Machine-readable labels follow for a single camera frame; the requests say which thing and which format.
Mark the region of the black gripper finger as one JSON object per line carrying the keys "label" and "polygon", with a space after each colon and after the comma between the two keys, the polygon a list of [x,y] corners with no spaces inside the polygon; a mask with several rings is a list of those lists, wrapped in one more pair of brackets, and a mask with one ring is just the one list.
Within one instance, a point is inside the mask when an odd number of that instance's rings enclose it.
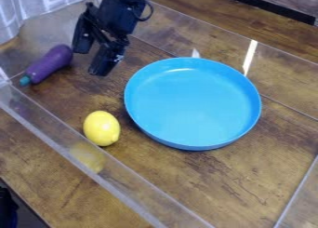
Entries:
{"label": "black gripper finger", "polygon": [[122,41],[107,41],[99,44],[98,54],[94,57],[89,74],[106,76],[125,57],[127,44]]}
{"label": "black gripper finger", "polygon": [[81,17],[73,39],[73,49],[75,53],[87,54],[90,52],[95,42],[93,31],[94,26],[91,22],[85,17]]}

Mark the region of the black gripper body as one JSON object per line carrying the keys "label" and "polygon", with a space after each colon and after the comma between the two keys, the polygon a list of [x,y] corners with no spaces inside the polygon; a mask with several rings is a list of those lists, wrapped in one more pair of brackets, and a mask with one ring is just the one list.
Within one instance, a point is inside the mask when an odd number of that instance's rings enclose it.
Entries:
{"label": "black gripper body", "polygon": [[89,2],[79,18],[85,17],[91,22],[95,40],[102,31],[109,32],[115,39],[123,40],[133,33],[137,23],[150,19],[142,17],[149,4],[149,0],[102,0],[97,7]]}

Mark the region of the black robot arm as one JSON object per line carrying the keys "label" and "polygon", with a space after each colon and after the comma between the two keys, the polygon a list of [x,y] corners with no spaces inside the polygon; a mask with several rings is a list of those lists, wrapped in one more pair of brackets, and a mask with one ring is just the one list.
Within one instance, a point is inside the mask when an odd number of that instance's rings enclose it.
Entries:
{"label": "black robot arm", "polygon": [[150,19],[154,7],[149,0],[102,0],[99,7],[93,2],[86,4],[86,11],[79,15],[73,39],[75,53],[87,54],[93,44],[99,43],[89,73],[106,76],[122,61],[129,35],[137,23]]}

